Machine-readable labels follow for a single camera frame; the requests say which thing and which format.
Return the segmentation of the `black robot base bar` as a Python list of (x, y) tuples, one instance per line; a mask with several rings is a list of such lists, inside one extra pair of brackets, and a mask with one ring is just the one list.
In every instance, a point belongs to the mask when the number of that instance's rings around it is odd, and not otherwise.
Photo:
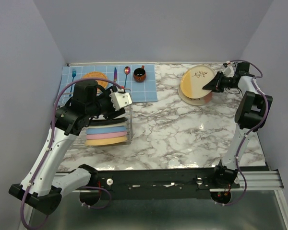
[(210, 189), (239, 188), (237, 170), (186, 168), (165, 170), (98, 171), (80, 201), (96, 204), (99, 200), (210, 199)]

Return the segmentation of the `cream and yellow plate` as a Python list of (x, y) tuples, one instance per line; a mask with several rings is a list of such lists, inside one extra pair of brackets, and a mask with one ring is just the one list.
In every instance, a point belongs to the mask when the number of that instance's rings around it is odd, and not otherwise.
[(204, 90), (216, 75), (216, 72), (205, 65), (190, 68), (182, 77), (180, 82), (181, 91), (191, 99), (199, 99), (207, 96), (211, 90)]

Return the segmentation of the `cream and pink plate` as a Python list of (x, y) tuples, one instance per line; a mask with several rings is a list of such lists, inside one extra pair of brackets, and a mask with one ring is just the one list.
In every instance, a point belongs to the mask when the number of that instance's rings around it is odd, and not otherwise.
[(190, 105), (195, 105), (195, 106), (201, 106), (201, 105), (207, 104), (212, 100), (212, 97), (213, 97), (213, 93), (210, 92), (208, 95), (202, 98), (198, 98), (198, 99), (189, 98), (182, 92), (180, 85), (178, 88), (178, 94), (185, 103), (190, 104)]

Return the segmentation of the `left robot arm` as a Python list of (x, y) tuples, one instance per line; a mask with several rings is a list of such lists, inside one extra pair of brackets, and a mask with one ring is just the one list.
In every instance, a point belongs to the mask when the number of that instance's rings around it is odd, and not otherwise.
[(65, 89), (73, 87), (73, 95), (63, 107), (57, 107), (61, 95), (57, 96), (48, 137), (36, 162), (28, 175), (9, 189), (9, 194), (23, 205), (50, 215), (64, 196), (81, 187), (92, 189), (98, 183), (97, 171), (88, 165), (81, 165), (58, 180), (54, 177), (65, 153), (93, 117), (102, 115), (111, 120), (132, 104), (130, 94), (122, 86), (106, 80), (112, 86), (105, 89), (99, 80), (86, 78), (68, 84)]

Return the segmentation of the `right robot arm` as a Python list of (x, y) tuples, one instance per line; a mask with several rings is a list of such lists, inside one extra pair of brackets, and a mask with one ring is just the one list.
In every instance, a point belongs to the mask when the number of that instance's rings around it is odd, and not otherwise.
[(236, 129), (230, 147), (215, 167), (211, 182), (215, 187), (233, 184), (242, 174), (240, 160), (250, 139), (266, 122), (273, 97), (266, 95), (257, 84), (263, 73), (245, 60), (227, 61), (224, 70), (203, 86), (204, 90), (223, 92), (225, 89), (240, 90), (243, 98), (235, 113)]

